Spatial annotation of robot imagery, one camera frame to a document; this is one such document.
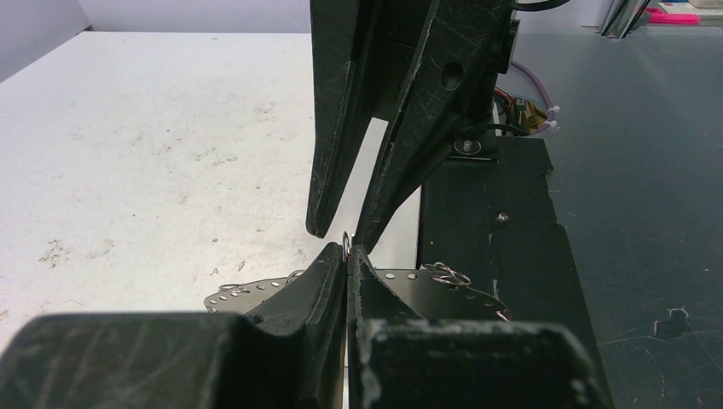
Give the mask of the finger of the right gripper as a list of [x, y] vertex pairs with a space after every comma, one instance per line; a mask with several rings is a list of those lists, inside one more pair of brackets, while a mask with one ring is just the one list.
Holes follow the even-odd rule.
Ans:
[[370, 252], [401, 204], [449, 155], [493, 49], [512, 21], [509, 1], [433, 1], [391, 118], [357, 224]]
[[374, 1], [311, 1], [315, 148], [307, 231], [323, 238], [335, 217], [359, 153], [360, 104]]

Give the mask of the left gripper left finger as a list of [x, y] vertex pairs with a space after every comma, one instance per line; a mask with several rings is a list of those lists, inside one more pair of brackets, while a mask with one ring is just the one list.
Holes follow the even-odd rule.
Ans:
[[4, 408], [340, 408], [343, 251], [245, 314], [55, 314], [1, 358]]

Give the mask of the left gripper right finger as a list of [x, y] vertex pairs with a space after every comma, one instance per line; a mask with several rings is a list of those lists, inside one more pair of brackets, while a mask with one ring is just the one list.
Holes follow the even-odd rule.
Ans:
[[[359, 251], [348, 255], [348, 284]], [[610, 407], [592, 359], [559, 325], [387, 318], [354, 307], [348, 292], [348, 338], [352, 408]]]

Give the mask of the metal key holder ring plate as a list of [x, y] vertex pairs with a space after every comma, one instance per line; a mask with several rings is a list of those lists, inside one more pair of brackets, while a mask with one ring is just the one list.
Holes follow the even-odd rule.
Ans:
[[[423, 263], [419, 269], [374, 268], [366, 253], [349, 264], [348, 292], [352, 305], [368, 314], [391, 318], [411, 314], [426, 320], [482, 320], [508, 322], [512, 315], [496, 292], [472, 286], [469, 276], [443, 262]], [[296, 270], [286, 277], [245, 284], [223, 284], [205, 297], [210, 313], [245, 314], [301, 277]]]

